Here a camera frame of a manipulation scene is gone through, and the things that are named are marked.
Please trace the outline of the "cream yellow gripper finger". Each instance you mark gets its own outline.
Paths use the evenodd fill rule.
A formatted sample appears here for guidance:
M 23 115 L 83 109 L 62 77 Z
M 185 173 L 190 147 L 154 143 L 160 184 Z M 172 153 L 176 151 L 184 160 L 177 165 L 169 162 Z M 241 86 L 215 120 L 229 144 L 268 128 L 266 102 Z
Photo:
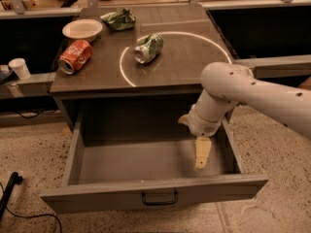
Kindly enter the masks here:
M 195 146 L 195 165 L 196 170 L 203 170 L 206 167 L 209 154 L 212 148 L 212 142 L 209 137 L 197 137 Z

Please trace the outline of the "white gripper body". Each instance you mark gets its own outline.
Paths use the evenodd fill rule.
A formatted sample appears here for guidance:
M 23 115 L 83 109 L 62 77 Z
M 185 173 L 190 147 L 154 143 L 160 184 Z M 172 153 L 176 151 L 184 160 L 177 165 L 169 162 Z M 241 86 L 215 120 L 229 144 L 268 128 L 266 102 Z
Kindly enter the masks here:
M 188 128 L 197 137 L 212 137 L 221 126 L 222 113 L 219 106 L 194 104 L 188 116 Z

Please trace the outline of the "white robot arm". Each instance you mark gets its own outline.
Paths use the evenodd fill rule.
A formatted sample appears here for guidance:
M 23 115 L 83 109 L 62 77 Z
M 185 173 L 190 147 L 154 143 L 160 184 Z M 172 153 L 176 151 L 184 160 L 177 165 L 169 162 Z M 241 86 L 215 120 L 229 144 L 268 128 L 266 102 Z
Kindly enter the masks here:
M 225 62 L 208 64 L 201 73 L 202 92 L 190 111 L 178 121 L 196 137 L 194 168 L 206 167 L 211 137 L 225 114 L 245 103 L 266 116 L 311 138 L 311 91 L 254 78 L 250 68 Z

